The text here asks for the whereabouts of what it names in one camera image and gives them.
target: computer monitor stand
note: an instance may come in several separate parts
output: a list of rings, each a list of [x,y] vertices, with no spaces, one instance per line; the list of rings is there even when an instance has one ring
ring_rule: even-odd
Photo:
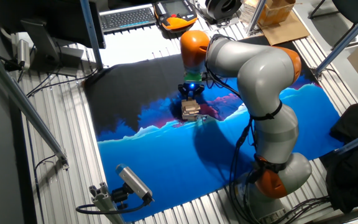
[[[41,20],[23,19],[21,22],[36,47],[31,70],[50,73],[59,71],[65,75],[76,76],[83,50],[56,47],[45,28],[46,23]]]

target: orange device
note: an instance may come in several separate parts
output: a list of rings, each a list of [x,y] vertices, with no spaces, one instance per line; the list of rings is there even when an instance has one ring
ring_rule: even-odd
[[[168,0],[154,3],[158,24],[170,32],[188,30],[196,21],[196,9],[187,0]]]

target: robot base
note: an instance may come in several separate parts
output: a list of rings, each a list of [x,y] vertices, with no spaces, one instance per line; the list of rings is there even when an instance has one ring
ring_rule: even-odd
[[[248,174],[239,177],[237,181],[240,184],[235,186],[236,197],[243,207],[244,193],[249,194],[247,197],[248,204],[252,211],[253,216],[262,224],[269,224],[279,219],[285,214],[285,208],[280,199],[273,199],[262,194],[254,184],[249,184],[247,192],[245,192],[245,180]]]

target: white wave pattern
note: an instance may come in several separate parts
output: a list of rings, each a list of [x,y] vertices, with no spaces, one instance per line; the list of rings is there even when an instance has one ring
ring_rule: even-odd
[[[306,84],[303,85],[301,88],[299,88],[299,90],[293,89],[293,88],[286,88],[285,90],[283,90],[280,93],[280,99],[284,99],[284,98],[289,98],[292,97],[294,95],[296,95],[297,92],[304,90],[305,88],[307,88],[308,86],[315,86],[314,84]],[[225,120],[223,121],[217,121],[215,118],[210,117],[209,115],[206,116],[206,119],[204,121],[192,121],[192,122],[186,122],[183,126],[179,127],[179,128],[191,128],[193,126],[197,126],[200,125],[199,122],[204,122],[204,123],[208,123],[210,121],[215,121],[218,123],[222,123],[225,122],[227,120],[230,119],[234,119],[235,117],[242,115],[244,113],[247,113],[248,109],[244,104],[241,104],[238,109],[233,112],[233,114],[230,114]],[[148,126],[146,128],[140,128],[139,131],[134,134],[133,136],[124,136],[122,139],[117,139],[117,140],[106,140],[106,141],[100,141],[98,142],[99,144],[105,144],[105,143],[109,143],[109,142],[119,142],[119,141],[128,141],[128,140],[135,140],[135,139],[139,139],[142,138],[148,134],[154,133],[156,131],[163,131],[164,133],[166,133],[167,131],[169,131],[170,129],[172,129],[173,125],[182,125],[181,122],[179,121],[169,121],[167,122],[164,126],[162,126],[161,128],[158,128],[154,125]]]

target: monitor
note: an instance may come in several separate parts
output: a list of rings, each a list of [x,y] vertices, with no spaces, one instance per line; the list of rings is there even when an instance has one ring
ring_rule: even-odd
[[[99,48],[106,48],[96,1],[89,6]],[[76,74],[81,62],[82,50],[58,46],[53,38],[92,47],[80,0],[0,0],[0,26],[30,35],[37,49],[30,69],[40,72],[68,67]]]
[[[110,10],[155,3],[158,0],[108,0]]]

